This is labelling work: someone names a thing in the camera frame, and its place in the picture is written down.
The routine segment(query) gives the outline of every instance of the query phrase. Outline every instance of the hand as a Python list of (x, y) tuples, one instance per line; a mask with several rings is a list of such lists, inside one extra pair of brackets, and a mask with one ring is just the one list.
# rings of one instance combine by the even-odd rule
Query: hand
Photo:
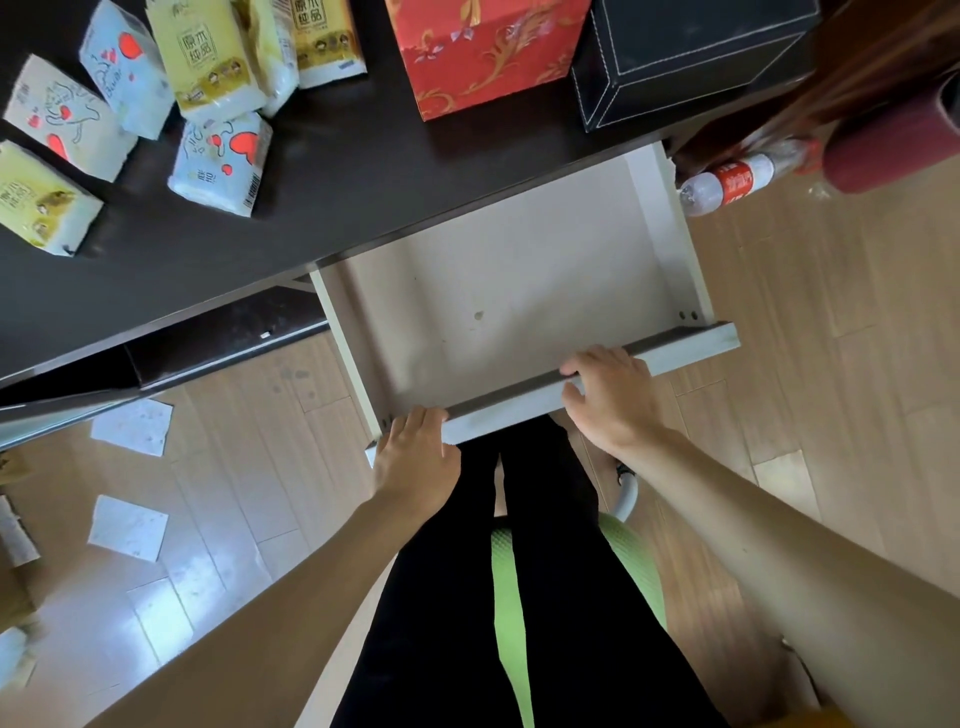
[(663, 428), (646, 362), (622, 349), (590, 347), (564, 362), (560, 373), (580, 373), (586, 395), (564, 385), (564, 407), (583, 435), (620, 460)]
[(460, 477), (460, 451), (440, 439), (446, 418), (445, 410), (416, 406), (406, 417), (396, 418), (376, 446), (377, 494), (409, 509), (418, 527), (444, 506)]

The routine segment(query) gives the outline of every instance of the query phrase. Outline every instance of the gift box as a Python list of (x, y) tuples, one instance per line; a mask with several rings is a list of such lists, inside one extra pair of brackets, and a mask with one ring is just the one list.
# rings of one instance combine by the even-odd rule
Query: gift box
[(730, 100), (778, 76), (819, 21), (817, 0), (597, 0), (573, 62), (584, 125)]
[(566, 76), (589, 0), (386, 0), (424, 121)]

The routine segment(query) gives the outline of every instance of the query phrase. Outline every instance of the drawer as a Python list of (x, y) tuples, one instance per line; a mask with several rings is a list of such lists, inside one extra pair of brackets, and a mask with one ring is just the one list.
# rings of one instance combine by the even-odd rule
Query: drawer
[(414, 404), (454, 445), (559, 409), (591, 344), (654, 375), (738, 347), (673, 174), (657, 143), (312, 273), (371, 440)]

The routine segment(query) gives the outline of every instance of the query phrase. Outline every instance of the red box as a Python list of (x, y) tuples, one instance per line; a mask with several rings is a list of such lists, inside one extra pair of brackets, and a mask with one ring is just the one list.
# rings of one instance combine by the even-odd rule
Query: red box
[(386, 0), (424, 121), (567, 74), (590, 0)]

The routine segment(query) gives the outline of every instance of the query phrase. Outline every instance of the leg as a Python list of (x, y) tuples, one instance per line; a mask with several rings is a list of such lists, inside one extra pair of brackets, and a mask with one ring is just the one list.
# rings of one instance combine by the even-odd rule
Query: leg
[(654, 725), (726, 725), (601, 533), (564, 429), (500, 438), (538, 728), (617, 725), (625, 700)]
[(474, 719), (519, 725), (493, 632), (490, 535), (499, 451), (489, 437), (461, 451), (450, 500), (396, 557), (334, 717), (337, 728)]

